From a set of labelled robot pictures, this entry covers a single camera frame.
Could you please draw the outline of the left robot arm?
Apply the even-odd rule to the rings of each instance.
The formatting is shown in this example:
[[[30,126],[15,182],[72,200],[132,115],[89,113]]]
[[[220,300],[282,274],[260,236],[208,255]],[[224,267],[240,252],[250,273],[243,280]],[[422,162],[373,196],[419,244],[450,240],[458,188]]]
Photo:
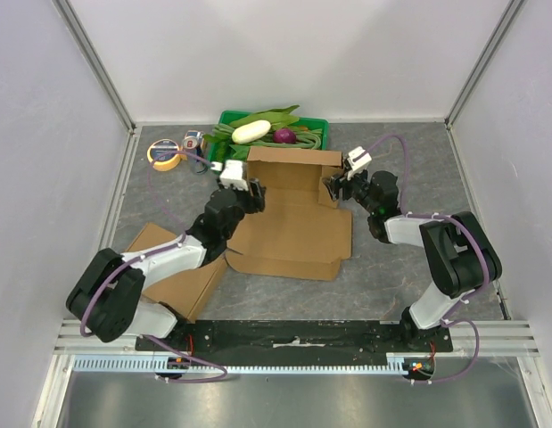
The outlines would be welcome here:
[[[165,350],[183,346],[180,315],[167,303],[145,298],[143,291],[218,259],[244,217],[266,206],[266,187],[258,179],[218,185],[203,213],[180,236],[141,251],[105,248],[95,254],[66,300],[83,337],[108,343],[123,335],[151,335]]]

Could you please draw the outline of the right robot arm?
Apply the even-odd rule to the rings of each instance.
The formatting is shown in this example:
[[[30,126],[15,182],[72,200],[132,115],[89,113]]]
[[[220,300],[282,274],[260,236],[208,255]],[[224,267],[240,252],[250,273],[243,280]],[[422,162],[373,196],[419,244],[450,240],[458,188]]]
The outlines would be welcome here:
[[[388,171],[369,176],[363,170],[351,178],[337,173],[322,183],[332,200],[352,199],[368,213],[369,231],[376,240],[424,250],[432,281],[424,294],[404,309],[398,330],[400,344],[416,351],[431,340],[432,332],[449,324],[449,316],[459,304],[499,279],[503,267],[472,212],[404,214],[397,181]]]

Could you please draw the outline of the spare cardboard box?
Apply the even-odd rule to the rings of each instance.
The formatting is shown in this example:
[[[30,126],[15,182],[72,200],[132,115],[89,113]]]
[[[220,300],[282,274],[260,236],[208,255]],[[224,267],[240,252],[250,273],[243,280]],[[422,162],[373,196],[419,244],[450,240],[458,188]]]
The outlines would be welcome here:
[[[340,172],[340,152],[253,146],[247,173],[265,187],[266,207],[239,223],[227,264],[251,275],[334,280],[351,256],[352,214],[323,181]]]

